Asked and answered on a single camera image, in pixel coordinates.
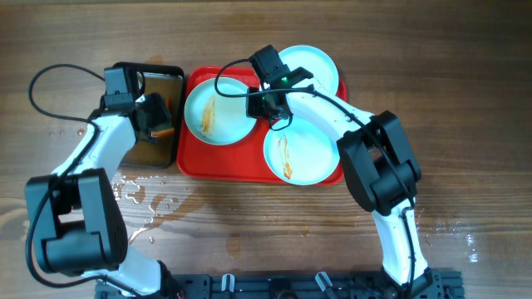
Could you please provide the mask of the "stained white plate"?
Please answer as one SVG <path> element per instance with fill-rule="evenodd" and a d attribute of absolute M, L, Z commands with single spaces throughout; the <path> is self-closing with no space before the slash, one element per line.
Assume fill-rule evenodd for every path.
<path fill-rule="evenodd" d="M 273 125 L 265 135 L 263 152 L 271 172 L 295 185 L 320 184 L 339 164 L 333 141 L 317 126 L 296 116 Z"/>
<path fill-rule="evenodd" d="M 209 145 L 234 144 L 256 125 L 256 119 L 246 115 L 246 98 L 221 96 L 214 88 L 214 79 L 198 84 L 190 92 L 184 118 L 190 132 Z"/>

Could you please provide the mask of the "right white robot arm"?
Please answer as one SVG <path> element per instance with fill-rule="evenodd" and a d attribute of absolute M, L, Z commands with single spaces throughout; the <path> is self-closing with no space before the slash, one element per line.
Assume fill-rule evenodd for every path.
<path fill-rule="evenodd" d="M 382 267 L 392 283 L 412 289 L 428 268 L 414 220 L 421 168 L 399 119 L 374 115 L 322 87 L 315 79 L 273 90 L 249 89 L 246 113 L 259 119 L 298 117 L 337 147 L 347 189 L 372 214 L 382 246 Z"/>

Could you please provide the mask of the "orange sponge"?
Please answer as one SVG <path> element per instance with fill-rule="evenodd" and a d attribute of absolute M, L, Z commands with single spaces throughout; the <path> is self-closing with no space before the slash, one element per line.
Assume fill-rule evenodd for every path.
<path fill-rule="evenodd" d="M 172 100 L 170 97 L 166 97 L 163 102 L 165 108 L 156 112 L 155 126 L 151 129 L 150 133 L 156 139 L 172 135 L 175 131 Z"/>

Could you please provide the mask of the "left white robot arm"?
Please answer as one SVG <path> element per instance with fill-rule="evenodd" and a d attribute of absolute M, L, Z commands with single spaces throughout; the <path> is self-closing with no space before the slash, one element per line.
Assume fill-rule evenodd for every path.
<path fill-rule="evenodd" d="M 36 281 L 67 288 L 98 280 L 124 297 L 176 296 L 178 285 L 165 264 L 130 247 L 111 187 L 138 130 L 169 118 L 158 94 L 126 104 L 107 96 L 85 120 L 87 134 L 71 156 L 52 174 L 27 181 L 25 256 Z"/>

